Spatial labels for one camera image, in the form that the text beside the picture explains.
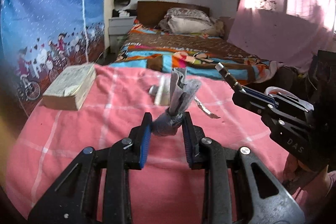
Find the right human hand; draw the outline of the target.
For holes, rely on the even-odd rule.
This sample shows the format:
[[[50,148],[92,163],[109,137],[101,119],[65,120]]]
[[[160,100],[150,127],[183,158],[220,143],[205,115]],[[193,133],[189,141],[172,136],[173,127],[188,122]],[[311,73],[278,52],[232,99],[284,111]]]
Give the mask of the right human hand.
[[[298,167],[310,172],[310,169],[307,166],[289,153],[282,173],[283,179],[295,180],[298,178],[294,173]],[[334,188],[335,170],[328,172],[328,166],[326,166],[321,173],[302,188],[301,193],[298,194],[298,198],[296,199],[297,203],[307,217],[315,215],[315,213],[326,203],[329,197],[331,197],[331,191]]]

